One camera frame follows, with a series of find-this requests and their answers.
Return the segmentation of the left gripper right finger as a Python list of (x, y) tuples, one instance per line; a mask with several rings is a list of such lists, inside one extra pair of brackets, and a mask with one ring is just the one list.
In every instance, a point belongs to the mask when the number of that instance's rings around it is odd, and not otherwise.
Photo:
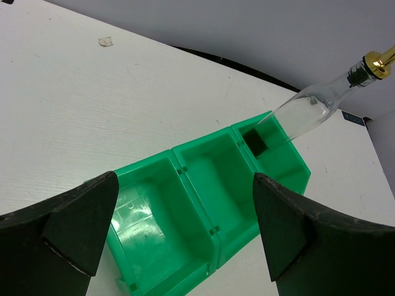
[(256, 173), (252, 196), (280, 295), (393, 295), (394, 228), (361, 220)]

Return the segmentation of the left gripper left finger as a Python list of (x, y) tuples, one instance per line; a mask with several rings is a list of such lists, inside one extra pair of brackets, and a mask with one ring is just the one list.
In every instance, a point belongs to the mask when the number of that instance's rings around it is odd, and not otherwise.
[(1, 295), (85, 295), (119, 193), (108, 171), (1, 215)]

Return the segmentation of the glass bottle with dark bottom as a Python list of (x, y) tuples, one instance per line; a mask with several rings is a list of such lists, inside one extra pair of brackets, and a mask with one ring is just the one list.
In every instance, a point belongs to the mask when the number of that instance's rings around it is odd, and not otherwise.
[(328, 120), (345, 98), (391, 74), (394, 47), (371, 51), (329, 83), (314, 84), (295, 94), (243, 134), (255, 157), (286, 144)]

